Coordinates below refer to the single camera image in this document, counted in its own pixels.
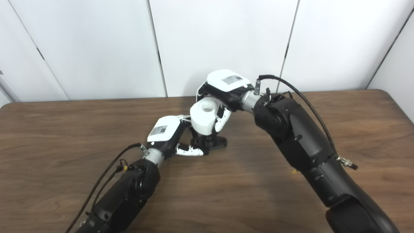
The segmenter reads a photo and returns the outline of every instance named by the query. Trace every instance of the black cable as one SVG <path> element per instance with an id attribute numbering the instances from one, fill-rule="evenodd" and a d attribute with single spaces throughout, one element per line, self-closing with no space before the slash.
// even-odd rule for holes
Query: black cable
<path id="1" fill-rule="evenodd" d="M 88 204 L 89 200 L 91 199 L 93 193 L 95 192 L 96 188 L 98 187 L 99 183 L 102 181 L 104 176 L 108 173 L 109 169 L 115 164 L 115 162 L 128 150 L 134 148 L 134 147 L 140 147 L 141 143 L 134 143 L 129 145 L 127 148 L 125 148 L 119 155 L 117 155 L 114 160 L 108 165 L 108 167 L 105 169 L 105 171 L 102 173 L 102 175 L 99 177 L 95 185 L 93 186 L 91 192 L 89 193 L 88 197 L 86 198 L 85 202 L 83 203 L 82 207 L 80 208 L 79 212 L 73 219 L 73 221 L 70 223 L 69 227 L 66 229 L 65 233 L 69 233 L 69 231 L 72 229 L 73 225 L 75 225 L 76 221 L 79 219 L 80 215 L 82 214 L 83 210 L 85 210 L 86 205 Z"/>
<path id="2" fill-rule="evenodd" d="M 121 163 L 121 166 L 124 166 L 124 165 L 122 164 L 122 161 L 124 161 L 125 166 L 129 167 L 128 162 L 127 162 L 125 159 L 123 159 L 123 158 L 121 158 L 121 159 L 119 160 L 119 162 Z"/>
<path id="3" fill-rule="evenodd" d="M 294 92 L 296 92 L 296 94 L 298 94 L 298 96 L 300 96 L 300 98 L 302 98 L 305 101 L 305 103 L 312 110 L 313 114 L 318 119 L 320 125 L 322 126 L 323 130 L 325 131 L 326 137 L 328 138 L 329 143 L 331 144 L 331 147 L 332 147 L 333 151 L 335 152 L 335 154 L 337 154 L 334 141 L 332 140 L 332 137 L 331 137 L 331 135 L 330 135 L 330 133 L 328 131 L 328 128 L 326 127 L 325 123 L 323 123 L 322 118 L 319 116 L 318 112 L 312 106 L 312 104 L 309 102 L 309 100 L 298 89 L 296 89 L 292 84 L 288 83 L 284 79 L 281 79 L 281 78 L 279 78 L 277 76 L 274 76 L 274 75 L 259 75 L 258 80 L 263 80 L 263 79 L 275 79 L 277 81 L 280 81 L 280 82 L 284 83 L 286 86 L 288 86 L 289 88 L 291 88 Z"/>
<path id="4" fill-rule="evenodd" d="M 115 176 L 116 173 L 118 173 L 118 170 L 115 170 L 109 177 L 106 179 L 105 183 L 102 185 L 102 187 L 99 189 L 98 193 L 96 194 L 96 197 L 94 199 L 94 202 L 92 203 L 91 211 L 90 213 L 93 213 L 95 209 L 96 202 L 98 201 L 99 195 L 101 195 L 101 192 L 105 188 L 105 186 L 111 181 L 111 179 Z"/>

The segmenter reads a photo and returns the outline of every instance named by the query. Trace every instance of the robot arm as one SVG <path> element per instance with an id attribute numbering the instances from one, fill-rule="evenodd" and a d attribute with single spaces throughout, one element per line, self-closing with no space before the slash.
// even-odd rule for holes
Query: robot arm
<path id="1" fill-rule="evenodd" d="M 273 139 L 287 162 L 300 171 L 326 207 L 335 233 L 398 233 L 382 209 L 352 180 L 343 166 L 356 169 L 339 157 L 327 137 L 305 109 L 283 95 L 259 95 L 247 79 L 229 70 L 209 75 L 197 97 L 211 95 L 233 112 L 245 110 Z"/>
<path id="2" fill-rule="evenodd" d="M 96 203 L 77 233 L 119 233 L 127 229 L 160 181 L 159 167 L 175 154 L 198 156 L 208 151 L 180 144 L 188 116 L 160 118 L 141 146 L 144 156 L 124 167 L 125 173 Z"/>

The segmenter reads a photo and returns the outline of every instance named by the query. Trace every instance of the cable connector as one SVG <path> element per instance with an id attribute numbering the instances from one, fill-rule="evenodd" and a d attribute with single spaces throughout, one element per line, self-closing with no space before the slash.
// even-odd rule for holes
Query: cable connector
<path id="1" fill-rule="evenodd" d="M 344 167 L 350 167 L 354 170 L 358 169 L 358 166 L 354 163 L 352 163 L 349 159 L 342 158 L 341 156 L 338 156 L 337 160 L 344 166 Z"/>
<path id="2" fill-rule="evenodd" d="M 260 80 L 256 80 L 255 85 L 255 91 L 253 92 L 253 95 L 259 95 L 260 94 Z"/>
<path id="3" fill-rule="evenodd" d="M 149 151 L 147 150 L 147 148 L 144 145 L 141 145 L 140 149 L 144 153 L 144 157 L 149 155 Z"/>

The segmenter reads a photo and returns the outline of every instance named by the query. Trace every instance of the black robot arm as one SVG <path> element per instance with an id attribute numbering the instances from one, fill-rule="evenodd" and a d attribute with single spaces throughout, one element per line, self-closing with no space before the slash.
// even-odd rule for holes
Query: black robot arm
<path id="1" fill-rule="evenodd" d="M 321 122 L 325 134 L 293 98 L 270 94 L 268 89 L 266 95 L 260 95 L 260 80 L 267 78 L 279 80 L 298 93 Z M 295 87 L 273 75 L 261 75 L 254 90 L 251 85 L 243 84 L 224 90 L 220 80 L 225 79 L 216 75 L 212 82 L 207 81 L 200 87 L 198 96 L 212 95 L 234 112 L 245 110 L 253 114 L 256 125 L 271 136 L 287 162 L 304 175 L 322 203 L 330 208 L 326 218 L 335 233 L 399 232 L 384 211 L 344 170 L 342 165 L 355 170 L 357 166 L 337 155 L 320 116 Z"/>
<path id="2" fill-rule="evenodd" d="M 147 159 L 133 162 L 88 213 L 76 233 L 125 231 L 152 196 L 159 180 L 159 170 L 153 162 Z"/>

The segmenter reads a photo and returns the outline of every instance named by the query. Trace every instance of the black mount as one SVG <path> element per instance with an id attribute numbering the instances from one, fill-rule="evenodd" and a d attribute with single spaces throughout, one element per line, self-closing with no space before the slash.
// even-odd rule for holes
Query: black mount
<path id="1" fill-rule="evenodd" d="M 191 145 L 206 150 L 217 150 L 227 146 L 227 139 L 217 135 L 201 135 L 191 139 Z"/>

